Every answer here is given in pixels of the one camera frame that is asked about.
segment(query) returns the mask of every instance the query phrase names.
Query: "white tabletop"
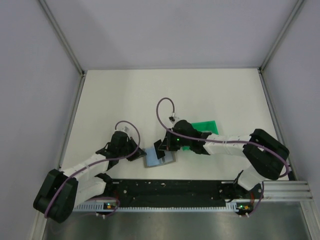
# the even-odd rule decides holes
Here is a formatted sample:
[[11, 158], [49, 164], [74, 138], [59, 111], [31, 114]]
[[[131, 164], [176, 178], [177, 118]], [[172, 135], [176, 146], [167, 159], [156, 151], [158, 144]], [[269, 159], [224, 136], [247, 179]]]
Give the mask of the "white tabletop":
[[[153, 146], [166, 131], [156, 105], [170, 97], [176, 116], [190, 123], [215, 120], [220, 135], [248, 135], [256, 128], [276, 137], [256, 69], [90, 70], [87, 72], [62, 169], [72, 167], [110, 141], [115, 124], [127, 120], [141, 134], [141, 148]], [[169, 102], [160, 117], [169, 126]], [[131, 132], [138, 141], [134, 129]], [[107, 173], [122, 179], [233, 180], [250, 163], [229, 155], [176, 153], [176, 162], [145, 168], [143, 159], [120, 160]]]

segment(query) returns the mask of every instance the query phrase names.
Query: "gray floor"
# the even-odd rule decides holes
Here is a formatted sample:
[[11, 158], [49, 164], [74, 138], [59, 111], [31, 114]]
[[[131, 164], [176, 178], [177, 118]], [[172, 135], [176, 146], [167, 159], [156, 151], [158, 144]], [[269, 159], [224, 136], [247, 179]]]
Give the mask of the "gray floor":
[[44, 240], [308, 240], [298, 203], [263, 203], [250, 218], [235, 213], [117, 213], [103, 220], [75, 213], [50, 223]]

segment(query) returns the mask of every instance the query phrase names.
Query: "white wall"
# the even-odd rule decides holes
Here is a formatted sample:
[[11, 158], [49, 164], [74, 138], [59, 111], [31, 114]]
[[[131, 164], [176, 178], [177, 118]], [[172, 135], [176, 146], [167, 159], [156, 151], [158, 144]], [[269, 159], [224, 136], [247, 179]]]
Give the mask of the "white wall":
[[297, 0], [47, 0], [93, 69], [259, 67]]
[[79, 76], [35, 0], [0, 2], [0, 239], [26, 239]]
[[320, 1], [308, 0], [265, 71], [299, 177], [320, 209]]

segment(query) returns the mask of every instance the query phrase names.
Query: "green box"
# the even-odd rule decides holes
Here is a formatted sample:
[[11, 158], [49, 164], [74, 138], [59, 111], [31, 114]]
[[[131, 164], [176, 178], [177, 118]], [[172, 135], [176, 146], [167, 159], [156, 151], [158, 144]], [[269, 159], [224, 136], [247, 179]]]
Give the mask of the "green box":
[[[219, 134], [218, 128], [216, 125], [216, 121], [202, 121], [202, 122], [195, 122], [191, 123], [192, 127], [199, 132], [211, 132], [213, 134]], [[190, 150], [188, 146], [182, 147], [183, 151]]]

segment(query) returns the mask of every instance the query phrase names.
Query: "green tray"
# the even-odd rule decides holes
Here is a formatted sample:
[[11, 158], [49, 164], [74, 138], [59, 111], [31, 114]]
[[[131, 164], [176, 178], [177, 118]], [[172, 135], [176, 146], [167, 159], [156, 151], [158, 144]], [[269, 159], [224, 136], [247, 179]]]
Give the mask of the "green tray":
[[[213, 134], [219, 134], [216, 121], [202, 121], [191, 123], [192, 127], [200, 132], [211, 132]], [[190, 150], [188, 146], [182, 147], [183, 151]]]

